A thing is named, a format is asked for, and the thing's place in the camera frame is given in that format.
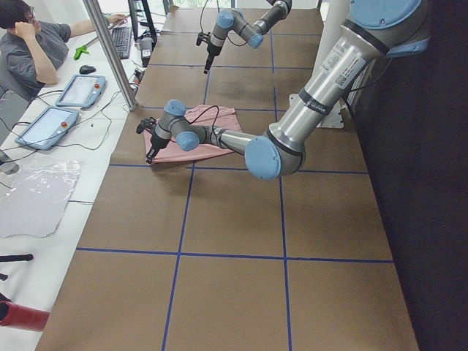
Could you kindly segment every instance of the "blue tablet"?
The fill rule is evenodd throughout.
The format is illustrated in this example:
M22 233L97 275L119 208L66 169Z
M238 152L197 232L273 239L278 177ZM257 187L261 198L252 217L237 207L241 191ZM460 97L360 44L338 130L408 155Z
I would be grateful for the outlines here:
M78 116L79 112L76 110L49 106L28 125L15 142L37 150L48 150L65 136Z
M74 75L57 99L57 106L90 108L106 84L102 75Z

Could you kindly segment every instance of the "keyboard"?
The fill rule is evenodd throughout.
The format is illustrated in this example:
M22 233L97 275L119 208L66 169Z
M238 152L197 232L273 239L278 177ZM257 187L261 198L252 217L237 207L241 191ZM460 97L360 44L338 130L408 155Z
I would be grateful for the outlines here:
M116 27L112 30L111 37L116 46L118 57L121 60L129 58L132 44L132 27Z

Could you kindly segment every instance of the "pink cloth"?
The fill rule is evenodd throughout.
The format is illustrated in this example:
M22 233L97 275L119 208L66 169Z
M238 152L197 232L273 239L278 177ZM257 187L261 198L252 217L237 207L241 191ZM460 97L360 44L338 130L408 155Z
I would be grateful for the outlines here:
M187 121L191 122L209 107L209 105L198 105L197 107L186 111L185 118L187 118ZM212 125L217 111L218 110L216 108L211 108L209 111L205 112L196 122L193 123L194 126ZM241 126L239 125L237 116L235 115L235 110L229 107L219 106L219 115L216 119L215 126L228 128L239 132L241 131ZM144 131L143 136L145 137L146 153L148 153L151 148L151 134L147 131ZM195 161L198 159L209 159L211 157L231 154L233 152L231 150L218 148L217 146L205 144L200 144L195 150L183 151L181 147L176 143L173 143L173 141L174 138L171 142L169 142L169 144L167 144L166 148L163 148L161 151L159 151L153 160L153 165L161 162L181 162Z

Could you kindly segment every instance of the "black panel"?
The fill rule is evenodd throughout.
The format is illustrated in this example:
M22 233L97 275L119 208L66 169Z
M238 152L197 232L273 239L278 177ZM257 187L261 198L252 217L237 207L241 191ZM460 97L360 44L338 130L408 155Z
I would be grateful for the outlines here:
M421 351L468 350L467 5L435 1L429 49L394 59L355 108Z

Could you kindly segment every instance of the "computer mouse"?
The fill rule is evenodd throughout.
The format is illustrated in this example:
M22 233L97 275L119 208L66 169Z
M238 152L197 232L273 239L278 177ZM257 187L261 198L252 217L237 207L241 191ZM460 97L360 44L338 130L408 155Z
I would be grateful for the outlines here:
M89 66L87 64L80 67L81 75L88 75L89 73L96 72L96 67Z

